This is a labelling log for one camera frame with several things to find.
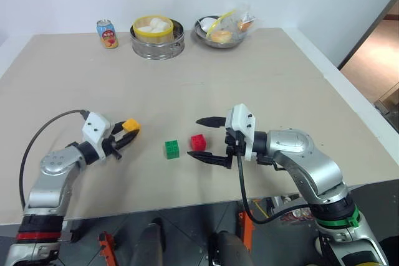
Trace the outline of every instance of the green toy block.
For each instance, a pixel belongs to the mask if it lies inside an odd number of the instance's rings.
[[[165,142],[166,157],[168,159],[179,158],[179,144],[177,140]]]

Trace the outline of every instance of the wooden floor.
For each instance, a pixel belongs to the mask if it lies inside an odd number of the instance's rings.
[[[399,82],[399,21],[383,20],[342,73],[374,103]]]

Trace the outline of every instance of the soda can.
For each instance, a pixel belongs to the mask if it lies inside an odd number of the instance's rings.
[[[111,21],[97,21],[97,32],[105,48],[112,49],[118,46],[117,33]]]

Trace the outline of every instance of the yellow toy block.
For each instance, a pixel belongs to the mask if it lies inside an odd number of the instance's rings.
[[[125,123],[122,124],[122,127],[125,131],[132,132],[135,130],[139,130],[140,124],[137,123],[137,121],[133,118],[129,118]]]

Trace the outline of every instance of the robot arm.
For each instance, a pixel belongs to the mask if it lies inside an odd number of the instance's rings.
[[[286,170],[290,174],[309,203],[320,232],[323,256],[332,265],[365,262],[388,265],[364,215],[357,209],[342,181],[340,168],[314,146],[307,133],[295,129],[268,133],[255,131],[255,117],[243,104],[236,105],[226,118],[202,118],[197,123],[226,127],[227,156],[189,152],[192,157],[231,168],[233,156],[238,157],[240,164],[241,156],[245,160],[256,156],[258,164],[274,165],[275,170]]]
[[[132,130],[115,141],[124,122],[110,123],[97,113],[89,113],[82,128],[84,142],[72,143],[47,154],[40,163],[40,174],[24,208],[24,217],[10,247],[5,266],[49,265],[58,258],[62,222],[67,212],[72,185],[89,164],[118,150],[136,137]]]

